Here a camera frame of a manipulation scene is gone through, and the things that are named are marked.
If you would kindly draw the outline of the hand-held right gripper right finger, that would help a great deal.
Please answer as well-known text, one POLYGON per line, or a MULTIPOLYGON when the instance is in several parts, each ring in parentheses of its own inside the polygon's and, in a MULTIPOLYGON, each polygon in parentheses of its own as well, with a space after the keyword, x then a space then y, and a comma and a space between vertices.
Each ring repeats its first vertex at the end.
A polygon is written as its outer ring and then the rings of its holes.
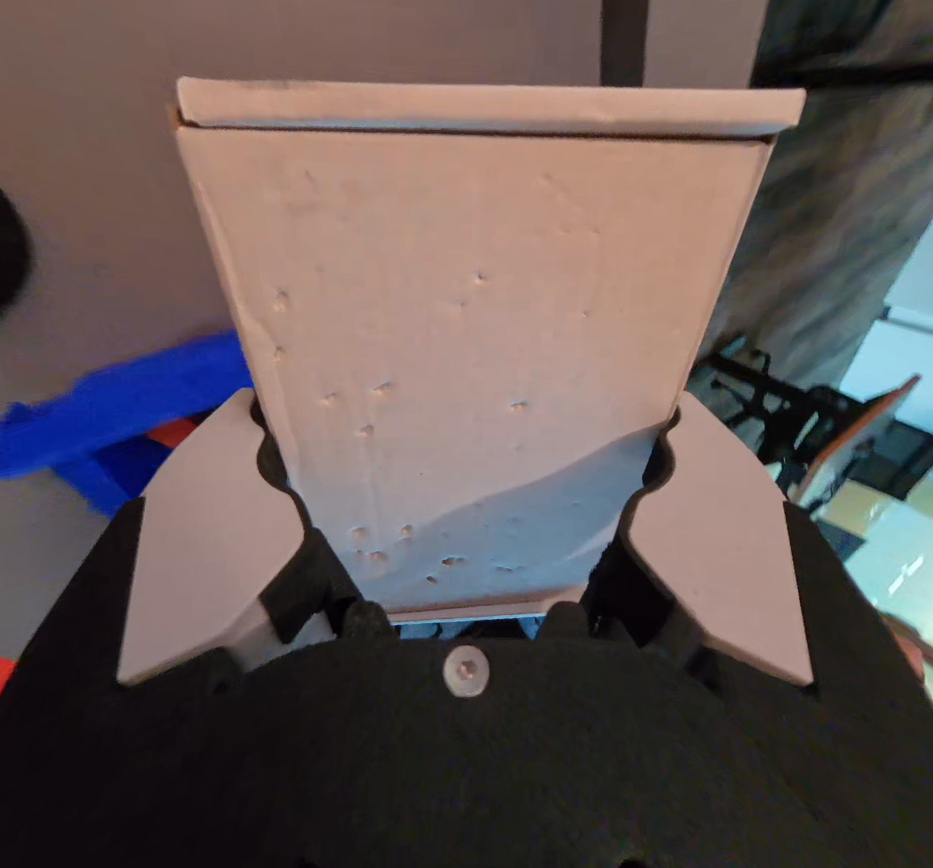
POLYGON ((784 494, 694 395, 682 394, 661 440, 673 464, 638 498, 629 543, 704 646, 811 684, 784 494))

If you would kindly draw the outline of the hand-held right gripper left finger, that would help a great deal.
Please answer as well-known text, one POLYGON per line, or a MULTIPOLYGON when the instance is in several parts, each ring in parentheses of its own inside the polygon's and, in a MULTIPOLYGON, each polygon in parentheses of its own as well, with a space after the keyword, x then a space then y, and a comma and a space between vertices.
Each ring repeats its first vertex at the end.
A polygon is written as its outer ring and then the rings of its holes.
POLYGON ((246 671, 290 652, 259 597, 303 544, 293 499, 260 474, 256 394, 237 391, 143 494, 117 678, 136 685, 204 652, 246 671))

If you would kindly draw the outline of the blue plastic bin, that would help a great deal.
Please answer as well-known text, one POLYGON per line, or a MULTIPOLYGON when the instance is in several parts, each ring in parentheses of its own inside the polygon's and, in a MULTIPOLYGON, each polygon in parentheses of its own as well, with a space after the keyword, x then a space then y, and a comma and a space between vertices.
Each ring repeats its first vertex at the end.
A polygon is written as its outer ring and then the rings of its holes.
POLYGON ((252 386, 232 330, 89 373, 64 395, 6 409, 1 478, 49 470, 94 512, 113 517, 173 452, 146 431, 181 417, 199 427, 252 386))

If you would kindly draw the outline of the white cardboard box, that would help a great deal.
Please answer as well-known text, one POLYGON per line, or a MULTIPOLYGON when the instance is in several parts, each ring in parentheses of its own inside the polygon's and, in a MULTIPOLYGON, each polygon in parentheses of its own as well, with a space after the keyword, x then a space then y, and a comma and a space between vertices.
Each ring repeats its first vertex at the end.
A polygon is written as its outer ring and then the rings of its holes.
POLYGON ((396 622, 580 592, 801 89, 176 83, 288 478, 396 622))

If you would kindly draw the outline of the wooden-edged background table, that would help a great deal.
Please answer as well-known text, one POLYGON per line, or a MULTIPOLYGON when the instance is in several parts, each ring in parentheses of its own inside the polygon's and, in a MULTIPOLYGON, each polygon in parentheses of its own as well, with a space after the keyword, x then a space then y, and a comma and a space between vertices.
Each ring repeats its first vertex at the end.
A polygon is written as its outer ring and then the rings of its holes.
POLYGON ((857 416, 815 454, 799 482, 790 487, 787 500, 809 514, 828 504, 853 468, 871 455, 922 378, 915 374, 898 388, 862 403, 857 416))

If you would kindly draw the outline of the black chair frame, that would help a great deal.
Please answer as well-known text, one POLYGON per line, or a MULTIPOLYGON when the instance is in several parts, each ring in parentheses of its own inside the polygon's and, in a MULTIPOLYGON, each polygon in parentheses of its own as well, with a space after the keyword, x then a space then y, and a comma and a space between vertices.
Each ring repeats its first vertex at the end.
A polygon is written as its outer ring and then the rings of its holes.
POLYGON ((719 416, 727 429, 760 425, 757 454, 762 463, 808 469, 871 404, 828 385, 801 388, 783 381, 772 374, 772 361, 770 353, 746 348, 740 335, 700 358, 691 375, 706 378, 717 397, 732 400, 736 410, 719 416))

